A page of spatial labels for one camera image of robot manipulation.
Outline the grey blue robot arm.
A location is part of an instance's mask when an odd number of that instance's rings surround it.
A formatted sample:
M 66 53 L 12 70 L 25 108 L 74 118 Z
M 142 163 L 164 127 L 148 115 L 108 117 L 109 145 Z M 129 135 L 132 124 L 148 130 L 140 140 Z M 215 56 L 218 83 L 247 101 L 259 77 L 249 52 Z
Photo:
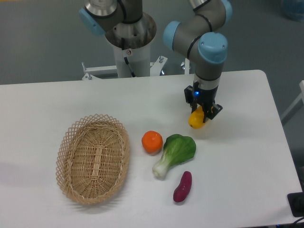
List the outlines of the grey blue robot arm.
M 232 6 L 227 0 L 191 0 L 190 5 L 194 17 L 187 23 L 170 22 L 162 37 L 166 47 L 195 64 L 185 99 L 192 112 L 202 111 L 205 123 L 222 110 L 215 97 L 228 41 L 217 29 L 231 19 Z M 87 0 L 79 16 L 92 34 L 105 36 L 113 46 L 120 78 L 150 75 L 150 44 L 157 28 L 142 1 Z

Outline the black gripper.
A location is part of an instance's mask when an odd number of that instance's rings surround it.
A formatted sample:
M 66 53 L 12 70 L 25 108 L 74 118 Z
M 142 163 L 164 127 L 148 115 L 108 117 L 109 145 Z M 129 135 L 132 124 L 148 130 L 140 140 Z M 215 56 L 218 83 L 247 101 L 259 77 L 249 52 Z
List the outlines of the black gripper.
M 223 107 L 215 104 L 218 87 L 202 89 L 199 87 L 200 85 L 198 81 L 193 82 L 193 87 L 191 85 L 187 86 L 184 89 L 184 94 L 186 103 L 190 105 L 192 113 L 197 109 L 197 104 L 202 106 L 204 112 L 203 123 L 206 123 L 208 120 L 212 120 Z

